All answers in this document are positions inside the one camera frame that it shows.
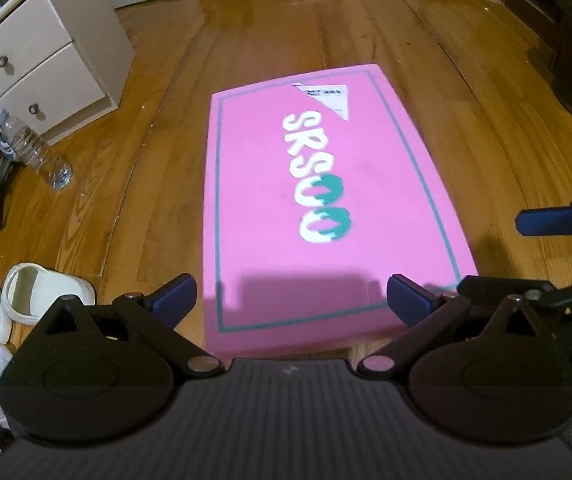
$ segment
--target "silver screw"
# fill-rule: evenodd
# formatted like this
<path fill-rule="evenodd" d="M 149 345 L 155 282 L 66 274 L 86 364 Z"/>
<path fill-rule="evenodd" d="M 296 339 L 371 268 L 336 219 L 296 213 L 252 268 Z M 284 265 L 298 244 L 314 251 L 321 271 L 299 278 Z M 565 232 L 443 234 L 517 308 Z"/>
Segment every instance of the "silver screw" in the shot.
<path fill-rule="evenodd" d="M 371 372 L 387 372 L 395 367 L 395 361 L 385 355 L 370 355 L 361 363 Z"/>
<path fill-rule="evenodd" d="M 541 290 L 539 290 L 538 288 L 532 288 L 530 290 L 527 290 L 526 294 L 524 294 L 524 296 L 528 301 L 540 300 L 543 295 L 544 295 L 543 292 L 541 292 Z"/>
<path fill-rule="evenodd" d="M 219 368 L 219 359 L 211 355 L 197 355 L 188 359 L 188 368 L 198 374 L 205 374 Z"/>

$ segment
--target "pink box lid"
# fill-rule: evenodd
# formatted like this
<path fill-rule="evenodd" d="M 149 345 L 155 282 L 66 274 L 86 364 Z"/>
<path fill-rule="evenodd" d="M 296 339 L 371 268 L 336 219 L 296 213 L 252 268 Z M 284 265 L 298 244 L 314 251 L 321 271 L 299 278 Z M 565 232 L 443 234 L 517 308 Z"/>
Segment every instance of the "pink box lid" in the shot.
<path fill-rule="evenodd" d="M 345 86 L 309 91 L 347 95 L 347 107 L 297 84 Z M 391 274 L 441 289 L 476 274 L 431 157 L 374 64 L 214 94 L 203 233 L 207 349 L 220 356 L 393 335 Z"/>

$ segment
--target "transparent bottle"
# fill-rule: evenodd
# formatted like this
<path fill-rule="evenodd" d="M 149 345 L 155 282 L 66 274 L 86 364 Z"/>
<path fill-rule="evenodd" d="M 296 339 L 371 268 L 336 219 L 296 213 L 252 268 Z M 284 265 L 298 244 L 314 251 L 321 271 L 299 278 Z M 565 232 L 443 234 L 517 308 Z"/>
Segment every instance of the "transparent bottle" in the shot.
<path fill-rule="evenodd" d="M 0 110 L 0 132 L 15 151 L 17 160 L 34 170 L 52 189 L 67 186 L 72 178 L 69 162 L 4 108 Z"/>

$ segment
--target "white label sticker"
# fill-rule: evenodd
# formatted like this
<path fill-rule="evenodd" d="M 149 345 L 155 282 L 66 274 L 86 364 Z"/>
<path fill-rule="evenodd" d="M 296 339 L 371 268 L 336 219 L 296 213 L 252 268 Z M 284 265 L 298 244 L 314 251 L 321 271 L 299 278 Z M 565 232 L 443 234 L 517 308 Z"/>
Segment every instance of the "white label sticker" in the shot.
<path fill-rule="evenodd" d="M 317 99 L 323 106 L 330 108 L 344 121 L 348 120 L 348 87 L 346 85 L 295 86 L 303 93 Z"/>

